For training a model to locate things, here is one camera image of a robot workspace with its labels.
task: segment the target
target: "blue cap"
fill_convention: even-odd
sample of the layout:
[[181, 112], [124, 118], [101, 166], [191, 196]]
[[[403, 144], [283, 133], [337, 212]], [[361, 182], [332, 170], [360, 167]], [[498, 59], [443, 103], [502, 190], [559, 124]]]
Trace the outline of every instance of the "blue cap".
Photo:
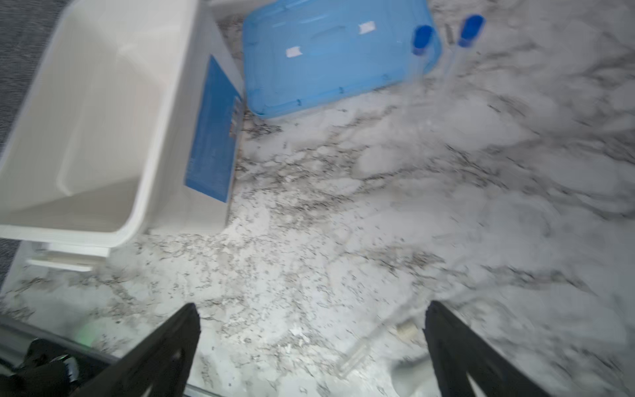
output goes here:
[[432, 27], [428, 25], [419, 26], [415, 29], [415, 35], [412, 37], [412, 53], [415, 55], [423, 55], [425, 48], [432, 41]]
[[463, 22], [463, 29], [461, 30], [461, 38], [458, 40], [460, 47], [471, 47], [476, 38], [478, 37], [483, 25], [485, 24], [485, 18], [481, 15], [472, 15]]

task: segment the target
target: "white storage container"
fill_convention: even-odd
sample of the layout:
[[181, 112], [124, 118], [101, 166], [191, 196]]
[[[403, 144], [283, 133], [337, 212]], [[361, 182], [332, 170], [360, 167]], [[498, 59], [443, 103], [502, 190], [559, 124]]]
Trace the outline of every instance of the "white storage container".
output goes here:
[[75, 0], [0, 159], [0, 237], [89, 270], [148, 226], [218, 232], [243, 90], [201, 1]]

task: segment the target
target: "white paper piece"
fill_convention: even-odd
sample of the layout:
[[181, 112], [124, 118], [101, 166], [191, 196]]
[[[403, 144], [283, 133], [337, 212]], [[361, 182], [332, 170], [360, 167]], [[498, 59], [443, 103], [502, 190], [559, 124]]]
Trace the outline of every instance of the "white paper piece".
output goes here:
[[302, 52], [300, 51], [300, 47], [291, 47], [286, 49], [287, 58], [293, 58], [299, 55], [302, 55]]
[[359, 26], [359, 34], [366, 34], [375, 30], [375, 21], [364, 22]]

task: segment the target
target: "marble surface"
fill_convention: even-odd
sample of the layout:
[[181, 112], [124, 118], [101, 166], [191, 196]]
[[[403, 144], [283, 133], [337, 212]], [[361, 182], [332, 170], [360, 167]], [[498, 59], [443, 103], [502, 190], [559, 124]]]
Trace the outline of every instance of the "marble surface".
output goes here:
[[[121, 355], [195, 302], [190, 383], [379, 397], [427, 352], [393, 325], [440, 299], [553, 395], [635, 394], [633, 3], [430, 6], [448, 41], [466, 14], [488, 19], [450, 100], [437, 68], [405, 115], [397, 86], [248, 114], [222, 234], [139, 235], [91, 274], [25, 266], [23, 244], [2, 311]], [[220, 24], [238, 62], [241, 21]]]

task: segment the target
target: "blue tray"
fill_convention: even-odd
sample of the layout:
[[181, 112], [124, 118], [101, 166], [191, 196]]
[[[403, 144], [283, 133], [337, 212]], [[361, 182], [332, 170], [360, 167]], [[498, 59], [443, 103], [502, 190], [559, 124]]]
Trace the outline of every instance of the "blue tray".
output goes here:
[[[279, 0], [243, 24], [248, 105], [261, 118], [402, 81], [425, 0]], [[435, 34], [425, 72], [441, 55]]]

